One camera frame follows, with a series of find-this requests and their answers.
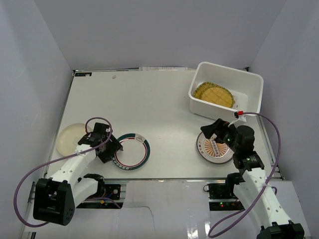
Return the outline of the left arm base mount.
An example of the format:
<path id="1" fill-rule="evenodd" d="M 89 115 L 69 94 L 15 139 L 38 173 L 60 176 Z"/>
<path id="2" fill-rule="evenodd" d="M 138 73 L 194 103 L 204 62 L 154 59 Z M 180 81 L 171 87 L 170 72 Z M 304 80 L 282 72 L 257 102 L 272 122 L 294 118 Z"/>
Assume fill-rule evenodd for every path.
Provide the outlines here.
<path id="1" fill-rule="evenodd" d="M 105 184 L 104 194 L 101 196 L 103 199 L 97 199 L 97 196 L 90 196 L 85 200 L 85 203 L 98 203 L 101 205 L 108 205 L 113 203 L 110 201 L 113 200 L 118 202 L 121 199 L 121 184 Z"/>

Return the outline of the orange sunburst round plate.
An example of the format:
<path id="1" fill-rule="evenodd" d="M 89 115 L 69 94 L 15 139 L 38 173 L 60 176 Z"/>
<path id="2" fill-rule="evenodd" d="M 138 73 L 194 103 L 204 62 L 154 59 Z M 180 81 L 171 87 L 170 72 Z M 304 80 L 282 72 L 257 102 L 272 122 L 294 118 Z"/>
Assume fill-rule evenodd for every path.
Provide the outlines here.
<path id="1" fill-rule="evenodd" d="M 196 148 L 199 155 L 206 161 L 222 165 L 233 160 L 233 152 L 224 143 L 217 143 L 214 134 L 210 139 L 207 139 L 201 132 L 196 140 Z"/>

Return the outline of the bamboo pattern leaf plate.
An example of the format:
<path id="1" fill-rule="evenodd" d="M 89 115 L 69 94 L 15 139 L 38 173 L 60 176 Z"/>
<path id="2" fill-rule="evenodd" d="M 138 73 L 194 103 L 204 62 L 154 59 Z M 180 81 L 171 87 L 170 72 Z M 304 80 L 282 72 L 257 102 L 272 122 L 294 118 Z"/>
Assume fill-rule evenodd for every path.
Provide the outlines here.
<path id="1" fill-rule="evenodd" d="M 202 96 L 204 95 L 204 92 L 213 87 L 218 87 L 218 85 L 212 82 L 204 82 L 195 89 L 192 96 L 195 97 L 196 99 L 201 100 Z"/>

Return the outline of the white plastic bin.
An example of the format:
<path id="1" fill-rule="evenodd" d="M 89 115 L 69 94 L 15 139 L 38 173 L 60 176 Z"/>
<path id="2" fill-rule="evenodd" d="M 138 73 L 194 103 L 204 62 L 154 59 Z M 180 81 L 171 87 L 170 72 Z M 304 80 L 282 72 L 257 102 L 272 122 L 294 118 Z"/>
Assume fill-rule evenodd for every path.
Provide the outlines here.
<path id="1" fill-rule="evenodd" d="M 189 108 L 193 114 L 226 121 L 236 111 L 259 113 L 263 86 L 260 75 L 201 62 L 189 88 Z"/>

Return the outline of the black table label sticker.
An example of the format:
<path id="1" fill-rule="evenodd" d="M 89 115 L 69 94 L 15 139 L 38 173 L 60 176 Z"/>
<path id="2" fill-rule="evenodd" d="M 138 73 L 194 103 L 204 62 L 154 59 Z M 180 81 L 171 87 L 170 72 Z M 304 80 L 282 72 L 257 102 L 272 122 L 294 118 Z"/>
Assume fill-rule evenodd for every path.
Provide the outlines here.
<path id="1" fill-rule="evenodd" d="M 75 72 L 74 77 L 90 77 L 92 72 Z"/>

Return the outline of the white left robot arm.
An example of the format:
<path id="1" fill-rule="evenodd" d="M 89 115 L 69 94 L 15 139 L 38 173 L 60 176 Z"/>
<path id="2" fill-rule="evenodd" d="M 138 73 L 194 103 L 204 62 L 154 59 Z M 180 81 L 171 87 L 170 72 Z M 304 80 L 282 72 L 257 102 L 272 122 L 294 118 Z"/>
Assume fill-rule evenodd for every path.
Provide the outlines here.
<path id="1" fill-rule="evenodd" d="M 75 148 L 75 156 L 49 178 L 41 178 L 35 186 L 33 218 L 66 226 L 77 206 L 90 198 L 102 198 L 105 193 L 104 177 L 83 172 L 95 159 L 106 163 L 122 147 L 104 123 L 95 123 L 93 131 L 86 133 Z"/>

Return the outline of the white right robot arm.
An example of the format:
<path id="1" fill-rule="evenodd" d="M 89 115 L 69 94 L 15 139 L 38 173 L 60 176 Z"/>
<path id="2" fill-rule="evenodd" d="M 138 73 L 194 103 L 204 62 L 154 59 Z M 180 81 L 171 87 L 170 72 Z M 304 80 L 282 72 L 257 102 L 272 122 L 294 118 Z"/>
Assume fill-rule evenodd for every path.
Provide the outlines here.
<path id="1" fill-rule="evenodd" d="M 238 212 L 236 221 L 214 234 L 213 230 L 225 221 L 220 219 L 210 228 L 208 237 L 216 238 L 226 233 L 249 216 L 258 239 L 304 238 L 303 226 L 292 221 L 269 184 L 272 175 L 266 173 L 262 159 L 254 150 L 254 130 L 247 125 L 235 126 L 232 122 L 217 119 L 213 124 L 202 126 L 201 132 L 206 139 L 213 138 L 233 151 L 233 162 L 238 172 L 227 176 L 225 192 L 228 197 L 237 198 L 244 207 Z"/>

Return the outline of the white green rimmed plate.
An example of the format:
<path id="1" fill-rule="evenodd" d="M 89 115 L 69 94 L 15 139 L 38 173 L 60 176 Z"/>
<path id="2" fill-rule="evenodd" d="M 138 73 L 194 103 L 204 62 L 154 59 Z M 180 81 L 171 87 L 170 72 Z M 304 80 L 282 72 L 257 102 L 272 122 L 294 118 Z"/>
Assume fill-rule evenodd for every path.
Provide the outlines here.
<path id="1" fill-rule="evenodd" d="M 120 169 L 130 171 L 145 165 L 149 159 L 151 148 L 148 141 L 140 134 L 128 133 L 118 138 L 123 147 L 112 158 L 113 163 Z"/>

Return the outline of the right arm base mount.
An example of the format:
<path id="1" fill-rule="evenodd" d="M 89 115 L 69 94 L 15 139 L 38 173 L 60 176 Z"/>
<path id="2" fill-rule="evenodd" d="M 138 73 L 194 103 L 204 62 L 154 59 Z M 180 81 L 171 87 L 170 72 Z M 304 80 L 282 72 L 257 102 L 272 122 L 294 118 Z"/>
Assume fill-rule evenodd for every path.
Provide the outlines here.
<path id="1" fill-rule="evenodd" d="M 208 193 L 209 209 L 214 211 L 240 211 L 244 207 L 236 196 L 229 193 L 225 183 L 209 183 L 203 187 Z"/>

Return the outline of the cream translucent plate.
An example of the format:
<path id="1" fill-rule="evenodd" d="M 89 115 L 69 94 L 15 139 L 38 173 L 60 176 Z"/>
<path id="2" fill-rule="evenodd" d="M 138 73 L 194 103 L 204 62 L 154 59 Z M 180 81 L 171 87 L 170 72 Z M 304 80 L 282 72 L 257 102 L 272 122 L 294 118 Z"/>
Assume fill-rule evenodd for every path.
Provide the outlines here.
<path id="1" fill-rule="evenodd" d="M 74 153 L 78 141 L 86 134 L 84 123 L 74 123 L 61 131 L 56 140 L 56 149 L 62 156 Z"/>

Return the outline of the round bamboo pattern plate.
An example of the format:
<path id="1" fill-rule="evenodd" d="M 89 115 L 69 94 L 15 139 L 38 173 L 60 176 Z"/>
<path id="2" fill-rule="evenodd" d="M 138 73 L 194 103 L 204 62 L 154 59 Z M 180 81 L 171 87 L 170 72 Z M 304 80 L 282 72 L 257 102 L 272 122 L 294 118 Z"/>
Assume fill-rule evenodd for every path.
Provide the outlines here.
<path id="1" fill-rule="evenodd" d="M 230 91 L 220 86 L 206 90 L 201 100 L 226 108 L 232 108 L 235 104 L 234 97 Z"/>

